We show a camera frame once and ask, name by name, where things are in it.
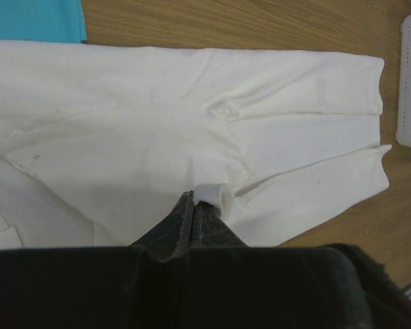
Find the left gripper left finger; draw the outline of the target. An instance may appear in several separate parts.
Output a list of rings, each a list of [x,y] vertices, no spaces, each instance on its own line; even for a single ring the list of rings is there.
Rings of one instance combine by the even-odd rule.
[[[193,212],[186,192],[127,247],[0,251],[0,328],[175,328]]]

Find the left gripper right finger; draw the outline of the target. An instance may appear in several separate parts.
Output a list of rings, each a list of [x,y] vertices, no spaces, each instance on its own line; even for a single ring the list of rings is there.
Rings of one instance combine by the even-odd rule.
[[[355,245],[247,247],[203,202],[192,235],[179,328],[411,328],[411,301]]]

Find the white t-shirt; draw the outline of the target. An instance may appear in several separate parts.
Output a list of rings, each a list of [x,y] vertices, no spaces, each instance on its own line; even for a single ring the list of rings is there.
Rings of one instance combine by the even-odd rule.
[[[384,61],[0,40],[0,249],[129,245],[194,192],[276,246],[388,188]]]

